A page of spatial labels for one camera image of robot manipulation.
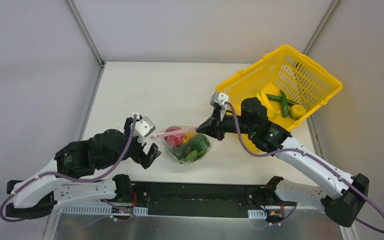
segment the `yellow plastic crate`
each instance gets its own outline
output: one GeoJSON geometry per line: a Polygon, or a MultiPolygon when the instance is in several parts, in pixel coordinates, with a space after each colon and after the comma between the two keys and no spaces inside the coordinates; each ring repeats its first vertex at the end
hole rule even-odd
{"type": "MultiPolygon", "coordinates": [[[[229,95],[229,102],[239,115],[242,100],[255,97],[260,91],[280,96],[279,90],[282,90],[288,99],[306,109],[306,114],[298,120],[291,117],[284,118],[282,114],[269,115],[270,121],[291,131],[317,109],[327,104],[342,87],[342,83],[317,62],[290,45],[283,45],[264,55],[247,69],[238,71],[220,83],[215,90],[229,95]]],[[[270,101],[270,103],[276,111],[281,110],[280,102],[270,101]]],[[[243,139],[251,151],[260,152],[247,137],[243,139]]]]}

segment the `white wall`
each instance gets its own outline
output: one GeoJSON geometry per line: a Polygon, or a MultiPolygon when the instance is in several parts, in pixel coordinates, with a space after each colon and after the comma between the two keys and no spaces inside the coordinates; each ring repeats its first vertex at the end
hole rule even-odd
{"type": "MultiPolygon", "coordinates": [[[[8,180],[78,138],[98,70],[63,0],[0,0],[0,204],[8,180]]],[[[0,220],[0,239],[34,239],[42,222],[0,220]]]]}
{"type": "Polygon", "coordinates": [[[304,50],[331,0],[75,0],[107,61],[254,63],[304,50]]]}
{"type": "MultiPolygon", "coordinates": [[[[384,1],[342,1],[310,57],[343,82],[314,114],[324,156],[370,179],[369,197],[384,210],[384,1]]],[[[384,229],[367,203],[359,218],[384,229]]],[[[355,223],[360,239],[384,239],[355,223]]]]}

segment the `plastic bag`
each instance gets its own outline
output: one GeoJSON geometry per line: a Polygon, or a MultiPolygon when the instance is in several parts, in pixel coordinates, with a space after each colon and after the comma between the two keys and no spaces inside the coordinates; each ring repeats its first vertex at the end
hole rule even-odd
{"type": "Polygon", "coordinates": [[[159,138],[165,151],[180,164],[202,159],[213,147],[215,139],[195,131],[196,127],[171,126],[153,138],[159,138]]]}

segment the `white table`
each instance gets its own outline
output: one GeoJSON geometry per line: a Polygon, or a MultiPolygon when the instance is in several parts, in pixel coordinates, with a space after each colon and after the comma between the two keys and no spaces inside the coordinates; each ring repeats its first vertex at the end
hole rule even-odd
{"type": "MultiPolygon", "coordinates": [[[[209,102],[216,85],[246,67],[247,64],[223,63],[107,62],[83,138],[107,129],[123,131],[126,118],[132,113],[149,117],[156,126],[155,132],[174,125],[198,126],[213,111],[209,102]]],[[[313,150],[306,121],[292,135],[313,150]]],[[[94,177],[102,173],[97,171],[94,177]]],[[[132,181],[257,185],[281,176],[315,185],[275,157],[248,155],[233,134],[226,134],[205,158],[193,164],[179,164],[163,151],[146,170],[128,159],[108,177],[116,174],[127,174],[132,181]]]]}

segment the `robotic arm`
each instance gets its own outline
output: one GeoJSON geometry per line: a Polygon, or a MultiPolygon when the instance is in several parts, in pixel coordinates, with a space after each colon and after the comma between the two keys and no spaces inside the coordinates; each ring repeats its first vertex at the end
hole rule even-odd
{"type": "Polygon", "coordinates": [[[73,202],[129,195],[132,186],[125,175],[101,179],[109,175],[119,162],[128,158],[144,169],[149,168],[161,154],[155,143],[147,154],[144,152],[145,137],[154,130],[154,124],[137,113],[126,119],[124,133],[109,129],[88,140],[69,143],[27,180],[10,180],[7,183],[7,193],[12,198],[7,198],[7,202],[11,199],[12,203],[5,207],[6,217],[36,219],[49,215],[54,208],[73,202]],[[109,171],[97,178],[82,178],[110,166],[112,168],[109,171]]]}
{"type": "MultiPolygon", "coordinates": [[[[216,92],[211,97],[210,104],[214,107],[211,117],[196,131],[221,141],[225,133],[237,133],[238,127],[259,150],[294,166],[318,185],[299,184],[274,176],[264,191],[274,193],[274,197],[282,201],[302,203],[324,210],[335,223],[350,227],[366,201],[346,185],[344,180],[352,183],[367,196],[369,179],[361,173],[352,176],[305,148],[290,132],[268,119],[267,109],[258,98],[252,97],[242,101],[241,115],[237,116],[237,123],[233,115],[225,115],[228,100],[226,94],[216,92]]],[[[249,150],[247,152],[255,157],[269,155],[255,154],[249,150]]]]}

